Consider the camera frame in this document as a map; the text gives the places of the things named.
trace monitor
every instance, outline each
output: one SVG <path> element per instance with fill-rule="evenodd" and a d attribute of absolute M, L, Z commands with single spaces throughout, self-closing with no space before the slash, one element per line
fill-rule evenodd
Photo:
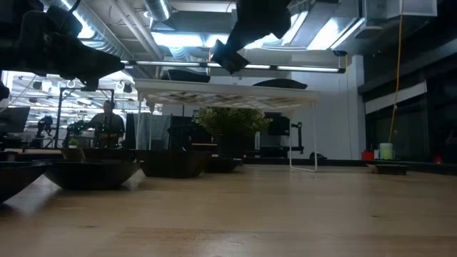
<path fill-rule="evenodd" d="M 30 107 L 7 108 L 0 113 L 0 133 L 22 133 Z"/>

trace black pillow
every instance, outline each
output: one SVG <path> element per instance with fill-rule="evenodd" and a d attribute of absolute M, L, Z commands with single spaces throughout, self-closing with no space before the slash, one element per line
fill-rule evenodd
<path fill-rule="evenodd" d="M 262 81 L 254 86 L 265 86 L 265 87 L 275 87 L 281 89 L 306 89 L 308 85 L 294 81 L 292 79 L 271 79 L 268 81 Z"/>

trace person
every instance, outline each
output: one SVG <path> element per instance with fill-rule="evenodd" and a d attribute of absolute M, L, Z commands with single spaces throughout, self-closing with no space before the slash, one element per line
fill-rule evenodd
<path fill-rule="evenodd" d="M 101 132 L 98 140 L 99 148 L 116 148 L 121 137 L 124 136 L 124 120 L 117 114 L 113 113 L 115 103 L 105 101 L 103 113 L 95 115 L 89 122 L 90 126 L 101 126 Z"/>

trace table surface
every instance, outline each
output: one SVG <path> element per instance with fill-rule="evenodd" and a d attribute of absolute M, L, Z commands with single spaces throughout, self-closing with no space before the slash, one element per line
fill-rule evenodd
<path fill-rule="evenodd" d="M 290 111 L 318 101 L 318 92 L 262 86 L 136 79 L 149 103 Z"/>
<path fill-rule="evenodd" d="M 454 256 L 457 177 L 243 166 L 119 191 L 43 176 L 0 205 L 2 256 Z"/>

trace red object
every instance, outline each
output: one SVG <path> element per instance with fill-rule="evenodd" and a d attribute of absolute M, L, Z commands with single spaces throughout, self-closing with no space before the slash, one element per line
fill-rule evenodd
<path fill-rule="evenodd" d="M 374 160 L 374 151 L 364 151 L 362 153 L 362 161 L 373 161 Z"/>
<path fill-rule="evenodd" d="M 443 163 L 443 159 L 441 158 L 441 156 L 439 154 L 435 155 L 435 158 L 433 159 L 433 162 L 436 163 L 436 164 L 442 164 Z"/>

